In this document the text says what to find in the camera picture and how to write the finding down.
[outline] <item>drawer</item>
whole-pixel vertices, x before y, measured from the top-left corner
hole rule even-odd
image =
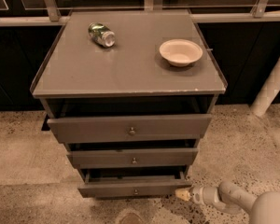
[[[210,114],[49,119],[60,143],[202,138]]]
[[[196,139],[149,140],[132,142],[100,142],[64,144],[68,152],[104,151],[123,149],[153,149],[153,148],[191,148],[195,147]]]
[[[56,117],[206,114],[212,95],[64,99]]]
[[[90,178],[89,182],[78,190],[84,198],[117,198],[171,195],[175,194],[176,189],[191,186],[179,168],[167,167],[167,170],[156,168],[132,172],[136,172],[138,176],[129,175],[127,172],[121,177]]]
[[[74,168],[115,168],[192,165],[197,148],[154,148],[74,151],[67,155]]]

